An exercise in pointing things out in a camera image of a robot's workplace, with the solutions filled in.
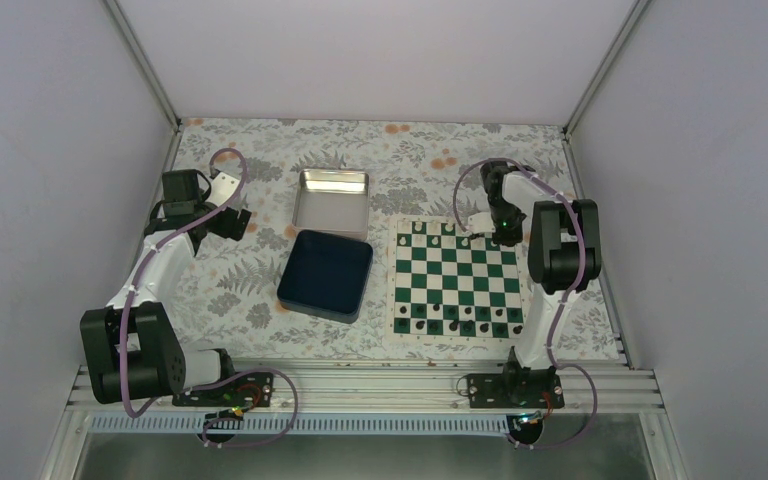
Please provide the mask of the blue square tray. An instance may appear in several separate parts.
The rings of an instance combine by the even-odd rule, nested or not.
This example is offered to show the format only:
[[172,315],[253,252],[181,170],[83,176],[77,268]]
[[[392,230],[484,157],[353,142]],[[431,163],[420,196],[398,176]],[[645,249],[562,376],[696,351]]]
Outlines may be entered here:
[[364,241],[315,230],[298,233],[277,288],[283,308],[343,324],[357,321],[373,264]]

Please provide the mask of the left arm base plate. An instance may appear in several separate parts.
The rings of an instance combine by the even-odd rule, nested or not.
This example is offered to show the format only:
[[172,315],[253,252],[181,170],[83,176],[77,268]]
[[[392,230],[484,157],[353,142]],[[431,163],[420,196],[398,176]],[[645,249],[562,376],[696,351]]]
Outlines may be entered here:
[[177,407],[242,410],[254,407],[265,408],[270,406],[273,382],[272,373],[255,372],[211,390],[174,395],[172,404]]

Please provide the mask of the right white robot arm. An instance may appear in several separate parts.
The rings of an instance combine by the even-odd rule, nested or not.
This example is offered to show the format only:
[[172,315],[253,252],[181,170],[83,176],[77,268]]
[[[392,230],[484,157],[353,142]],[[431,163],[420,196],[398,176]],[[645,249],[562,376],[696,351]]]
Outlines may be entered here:
[[501,382],[504,399],[525,407],[541,387],[553,391],[558,368],[555,336],[568,318],[567,305],[601,273],[599,209],[592,199],[566,199],[513,160],[487,159],[480,176],[492,240],[515,247],[524,241],[524,226],[530,226],[527,269],[532,300],[523,336],[511,350]]

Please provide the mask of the black chess pieces row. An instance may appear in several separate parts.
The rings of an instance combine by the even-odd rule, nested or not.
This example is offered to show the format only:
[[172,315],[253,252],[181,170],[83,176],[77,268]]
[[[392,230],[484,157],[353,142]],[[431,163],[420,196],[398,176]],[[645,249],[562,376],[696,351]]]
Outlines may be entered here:
[[391,330],[420,337],[512,339],[524,330],[521,308],[398,303]]

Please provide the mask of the silver metal tin tray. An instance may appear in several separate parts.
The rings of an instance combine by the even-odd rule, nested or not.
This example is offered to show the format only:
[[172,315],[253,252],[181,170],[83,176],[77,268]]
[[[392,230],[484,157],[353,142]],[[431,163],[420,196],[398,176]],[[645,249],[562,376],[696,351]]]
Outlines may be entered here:
[[365,241],[370,215],[370,176],[360,170],[303,169],[292,225]]

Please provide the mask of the aluminium rail frame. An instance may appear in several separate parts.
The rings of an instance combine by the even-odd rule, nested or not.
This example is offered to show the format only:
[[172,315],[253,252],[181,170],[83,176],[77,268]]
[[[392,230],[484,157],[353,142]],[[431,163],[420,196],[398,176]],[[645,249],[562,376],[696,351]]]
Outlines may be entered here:
[[104,433],[197,433],[208,420],[223,417],[219,434],[409,434],[502,436],[515,419],[592,412],[631,414],[648,420],[665,413],[652,372],[628,370],[616,365],[589,367],[584,377],[562,371],[553,399],[543,395],[524,405],[505,406],[490,393],[487,380],[469,378],[471,372],[499,370],[493,362],[428,366],[369,362],[283,363],[266,379],[260,394],[250,389],[254,375],[243,383],[248,388],[224,400],[206,405],[198,393],[188,395],[188,405],[165,397],[137,419],[120,405],[101,405],[93,398],[90,376],[81,368],[61,418],[64,427],[77,432]]

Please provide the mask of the green white chess board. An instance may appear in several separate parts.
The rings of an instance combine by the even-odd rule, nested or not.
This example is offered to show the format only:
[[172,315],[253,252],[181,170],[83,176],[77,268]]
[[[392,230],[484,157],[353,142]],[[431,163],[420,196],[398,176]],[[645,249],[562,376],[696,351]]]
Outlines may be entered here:
[[521,308],[527,315],[528,287],[524,251],[461,230],[454,219],[393,216],[387,247],[388,334],[398,340],[431,345],[511,344],[512,339],[420,337],[391,330],[398,303]]

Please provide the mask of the floral patterned table mat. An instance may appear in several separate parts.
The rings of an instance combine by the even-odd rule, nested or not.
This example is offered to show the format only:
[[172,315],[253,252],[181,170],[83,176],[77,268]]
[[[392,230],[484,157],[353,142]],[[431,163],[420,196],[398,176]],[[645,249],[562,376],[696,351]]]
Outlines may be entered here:
[[[421,344],[389,335],[385,299],[389,220],[394,215],[469,216],[485,208],[477,161],[511,158],[566,195],[574,192],[562,134],[553,126],[297,119],[190,118],[174,165],[238,172],[239,206],[252,214],[240,242],[206,238],[170,305],[179,340],[241,358],[502,360],[501,343]],[[356,322],[284,309],[276,290],[296,236],[293,214],[307,168],[361,170],[370,178],[373,268]]]

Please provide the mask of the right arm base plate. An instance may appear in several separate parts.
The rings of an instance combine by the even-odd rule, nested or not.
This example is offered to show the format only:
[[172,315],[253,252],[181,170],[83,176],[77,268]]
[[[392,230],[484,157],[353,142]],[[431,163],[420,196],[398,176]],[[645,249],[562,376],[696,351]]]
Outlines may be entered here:
[[516,377],[503,374],[469,374],[466,393],[473,409],[537,409],[565,407],[559,376],[549,370],[532,370]]

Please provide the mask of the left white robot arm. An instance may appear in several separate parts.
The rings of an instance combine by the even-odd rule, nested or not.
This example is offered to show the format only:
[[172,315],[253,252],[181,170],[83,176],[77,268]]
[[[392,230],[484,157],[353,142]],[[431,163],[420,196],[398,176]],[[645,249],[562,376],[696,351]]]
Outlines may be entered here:
[[186,350],[167,306],[185,270],[210,234],[241,240],[250,219],[231,208],[243,181],[195,169],[162,177],[162,197],[150,212],[139,258],[107,305],[86,311],[80,333],[90,385],[101,404],[165,397],[198,386],[215,405],[230,402],[238,377],[221,349]]

